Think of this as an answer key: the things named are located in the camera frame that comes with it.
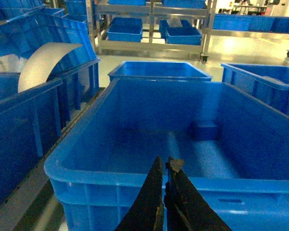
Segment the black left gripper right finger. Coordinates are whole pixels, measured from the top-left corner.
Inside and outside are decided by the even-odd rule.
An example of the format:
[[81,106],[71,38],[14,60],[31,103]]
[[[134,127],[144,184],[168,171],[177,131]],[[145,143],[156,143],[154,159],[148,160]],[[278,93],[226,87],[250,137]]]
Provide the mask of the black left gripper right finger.
[[169,231],[230,231],[183,171],[184,160],[169,157],[164,203]]

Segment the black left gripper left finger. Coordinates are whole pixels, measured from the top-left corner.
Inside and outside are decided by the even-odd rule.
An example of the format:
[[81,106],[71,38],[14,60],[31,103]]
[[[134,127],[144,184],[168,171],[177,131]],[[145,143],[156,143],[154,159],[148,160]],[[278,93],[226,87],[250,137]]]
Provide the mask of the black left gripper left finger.
[[162,182],[162,161],[158,156],[154,160],[135,201],[116,227],[117,231],[163,230]]

